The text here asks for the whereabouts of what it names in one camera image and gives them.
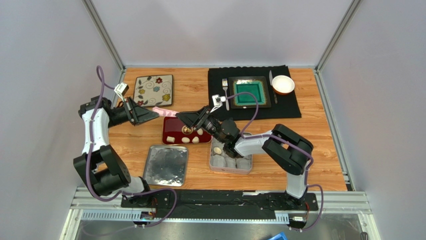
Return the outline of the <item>pink handled metal tongs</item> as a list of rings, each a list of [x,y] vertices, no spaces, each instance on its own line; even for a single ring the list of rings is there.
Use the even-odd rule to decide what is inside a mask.
[[[169,110],[169,109],[165,109],[165,108],[160,108],[157,106],[154,106],[152,108],[152,111],[155,113],[158,113],[159,116],[161,117],[176,117],[176,114],[178,113],[177,111],[173,111],[173,110]]]

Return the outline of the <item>red lacquer tray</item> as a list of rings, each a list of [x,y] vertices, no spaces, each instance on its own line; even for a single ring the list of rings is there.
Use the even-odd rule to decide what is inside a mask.
[[[167,143],[166,138],[174,137],[174,143]],[[189,143],[183,143],[182,138],[187,137],[190,139]],[[199,143],[192,143],[194,137],[199,137]],[[212,136],[203,130],[202,135],[198,135],[197,130],[187,127],[177,117],[165,117],[162,124],[162,137],[161,141],[165,145],[182,145],[182,144],[204,144],[212,140]]]

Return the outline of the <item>white rectangular chocolate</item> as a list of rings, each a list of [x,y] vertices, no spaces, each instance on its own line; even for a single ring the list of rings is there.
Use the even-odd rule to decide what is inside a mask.
[[[167,136],[167,137],[166,137],[166,142],[167,142],[167,143],[174,143],[174,142],[175,142],[175,140],[176,140],[176,138],[175,138],[175,137],[172,137],[172,136]]]

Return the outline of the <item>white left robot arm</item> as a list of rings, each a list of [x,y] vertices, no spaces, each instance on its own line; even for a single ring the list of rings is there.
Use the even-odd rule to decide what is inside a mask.
[[[111,103],[105,97],[96,96],[80,106],[78,114],[84,122],[85,140],[81,155],[73,159],[73,166],[93,196],[148,192],[147,181],[131,176],[111,146],[109,129],[127,122],[138,126],[158,118],[159,114],[137,105],[130,97],[119,107],[112,107]]]

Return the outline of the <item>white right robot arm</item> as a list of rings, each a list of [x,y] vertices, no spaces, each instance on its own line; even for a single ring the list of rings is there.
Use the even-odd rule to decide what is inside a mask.
[[[266,154],[285,172],[285,192],[301,200],[307,193],[307,172],[313,163],[313,144],[283,124],[272,130],[246,135],[233,119],[220,121],[208,106],[198,111],[178,112],[175,115],[187,127],[202,129],[223,144],[224,152],[231,158]]]

